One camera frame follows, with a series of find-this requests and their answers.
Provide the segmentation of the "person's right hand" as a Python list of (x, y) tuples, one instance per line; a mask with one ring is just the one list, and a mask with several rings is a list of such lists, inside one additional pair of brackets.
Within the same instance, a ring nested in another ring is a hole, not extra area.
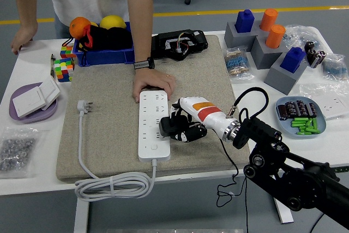
[(33, 39), (38, 30), (38, 24), (20, 24), (19, 30), (16, 32), (10, 44), (13, 54), (18, 55), (21, 48)]

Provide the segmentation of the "person's left hand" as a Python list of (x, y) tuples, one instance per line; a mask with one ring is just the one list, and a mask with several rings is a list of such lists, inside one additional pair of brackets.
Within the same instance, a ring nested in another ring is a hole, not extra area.
[(136, 103), (140, 100), (141, 91), (147, 86), (163, 89), (170, 99), (176, 87), (176, 79), (174, 76), (156, 69), (136, 69), (133, 86), (133, 98)]

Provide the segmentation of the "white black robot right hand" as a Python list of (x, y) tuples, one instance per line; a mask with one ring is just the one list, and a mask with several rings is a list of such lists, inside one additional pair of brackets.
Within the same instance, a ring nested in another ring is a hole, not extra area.
[(234, 117), (227, 117), (216, 105), (204, 97), (182, 97), (171, 106), (170, 138), (192, 142), (213, 130), (222, 141), (233, 141), (240, 129)]

